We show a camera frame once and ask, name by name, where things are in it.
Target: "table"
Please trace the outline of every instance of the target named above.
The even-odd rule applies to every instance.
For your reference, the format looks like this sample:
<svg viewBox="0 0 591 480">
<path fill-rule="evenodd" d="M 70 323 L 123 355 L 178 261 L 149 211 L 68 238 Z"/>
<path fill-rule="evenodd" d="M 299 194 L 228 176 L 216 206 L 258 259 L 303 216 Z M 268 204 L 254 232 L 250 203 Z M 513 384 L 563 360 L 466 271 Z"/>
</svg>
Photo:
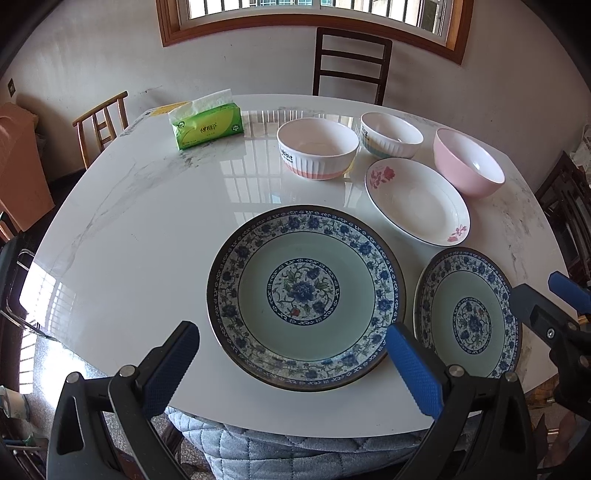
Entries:
<svg viewBox="0 0 591 480">
<path fill-rule="evenodd" d="M 361 149 L 345 178 L 310 181 L 282 163 L 279 124 L 312 112 L 358 129 L 367 111 L 399 115 L 425 142 L 415 156 L 433 165 L 440 124 L 349 100 L 300 95 L 235 97 L 244 135 L 178 151 L 166 115 L 141 115 L 92 164 L 49 227 L 21 295 L 38 321 L 86 361 L 108 374 L 138 364 L 181 320 L 199 327 L 201 345 L 171 404 L 239 427 L 308 437 L 369 437 L 428 428 L 389 359 L 360 380 L 320 393 L 266 385 L 240 369 L 213 335 L 207 276 L 229 235 L 259 213 L 300 203 L 348 212 L 390 245 L 407 288 L 412 325 L 418 277 L 438 248 L 394 228 L 365 190 L 369 154 Z M 530 188 L 511 160 L 486 148 L 506 185 L 484 200 L 467 200 L 470 234 L 513 285 L 527 282 L 562 308 L 548 275 L 566 272 L 557 242 Z M 556 373 L 548 348 L 526 327 L 518 374 L 527 391 Z"/>
</svg>

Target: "screw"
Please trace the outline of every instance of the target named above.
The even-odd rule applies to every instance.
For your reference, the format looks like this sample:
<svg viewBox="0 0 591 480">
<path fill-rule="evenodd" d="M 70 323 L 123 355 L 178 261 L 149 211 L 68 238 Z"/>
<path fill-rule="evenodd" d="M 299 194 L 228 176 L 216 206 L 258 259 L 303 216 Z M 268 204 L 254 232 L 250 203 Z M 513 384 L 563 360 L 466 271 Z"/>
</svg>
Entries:
<svg viewBox="0 0 591 480">
<path fill-rule="evenodd" d="M 517 382 L 519 380 L 519 377 L 515 372 L 507 372 L 505 374 L 505 378 L 508 382 Z"/>
<path fill-rule="evenodd" d="M 119 375 L 122 377 L 131 377 L 135 373 L 135 367 L 133 365 L 125 365 L 119 370 Z"/>
<path fill-rule="evenodd" d="M 66 377 L 66 382 L 68 383 L 76 383 L 80 379 L 80 374 L 78 372 L 72 372 L 70 375 Z"/>
<path fill-rule="evenodd" d="M 449 367 L 449 374 L 452 377 L 461 377 L 466 371 L 460 365 L 451 365 Z"/>
</svg>

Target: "small blue and white plate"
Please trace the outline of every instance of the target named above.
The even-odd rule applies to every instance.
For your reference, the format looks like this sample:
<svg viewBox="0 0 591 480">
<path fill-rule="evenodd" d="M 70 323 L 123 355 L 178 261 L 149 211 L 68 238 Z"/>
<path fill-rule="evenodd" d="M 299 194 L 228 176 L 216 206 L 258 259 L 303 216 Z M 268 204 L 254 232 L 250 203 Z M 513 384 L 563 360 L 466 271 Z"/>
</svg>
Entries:
<svg viewBox="0 0 591 480">
<path fill-rule="evenodd" d="M 439 252 L 419 279 L 414 333 L 446 365 L 470 375 L 499 378 L 513 371 L 521 324 L 509 309 L 511 285 L 490 260 L 470 248 Z"/>
</svg>

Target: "wall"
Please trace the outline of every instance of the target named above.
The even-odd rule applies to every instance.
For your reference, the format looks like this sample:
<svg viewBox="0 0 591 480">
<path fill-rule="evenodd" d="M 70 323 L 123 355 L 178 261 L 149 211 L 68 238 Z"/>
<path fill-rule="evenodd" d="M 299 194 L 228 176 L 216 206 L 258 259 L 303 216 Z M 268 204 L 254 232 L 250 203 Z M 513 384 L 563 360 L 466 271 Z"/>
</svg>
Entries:
<svg viewBox="0 0 591 480">
<path fill-rule="evenodd" d="M 0 80 L 41 117 L 47 177 L 82 167 L 72 120 L 129 92 L 128 116 L 231 87 L 240 93 L 312 89 L 314 29 L 269 27 L 162 48 L 151 0 L 64 0 Z M 321 95 L 372 101 L 371 87 L 322 80 Z M 394 43 L 384 105 L 450 125 L 507 153 L 535 189 L 562 149 L 576 146 L 591 93 L 548 28 L 519 0 L 476 0 L 458 66 Z"/>
</svg>

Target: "floor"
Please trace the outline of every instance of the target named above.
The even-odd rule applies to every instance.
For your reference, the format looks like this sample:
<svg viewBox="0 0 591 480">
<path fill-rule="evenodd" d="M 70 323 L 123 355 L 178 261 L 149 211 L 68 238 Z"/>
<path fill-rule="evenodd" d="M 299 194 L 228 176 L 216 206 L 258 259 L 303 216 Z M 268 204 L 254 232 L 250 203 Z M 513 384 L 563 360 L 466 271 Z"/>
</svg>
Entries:
<svg viewBox="0 0 591 480">
<path fill-rule="evenodd" d="M 56 207 L 28 230 L 30 241 L 36 249 L 55 217 L 59 207 L 80 179 L 83 172 L 51 186 L 51 194 Z M 23 336 L 20 362 L 20 390 L 25 394 L 29 408 L 30 421 L 21 422 L 21 436 L 33 435 L 38 439 L 49 439 L 53 417 L 66 376 L 71 372 L 80 372 L 84 378 L 106 377 L 82 358 L 59 342 L 40 338 L 26 333 Z M 127 441 L 112 413 L 105 413 L 115 447 L 130 453 Z M 168 423 L 165 415 L 152 420 L 158 433 L 162 433 Z M 203 454 L 184 440 L 181 445 L 181 464 L 193 480 L 215 480 Z"/>
</svg>

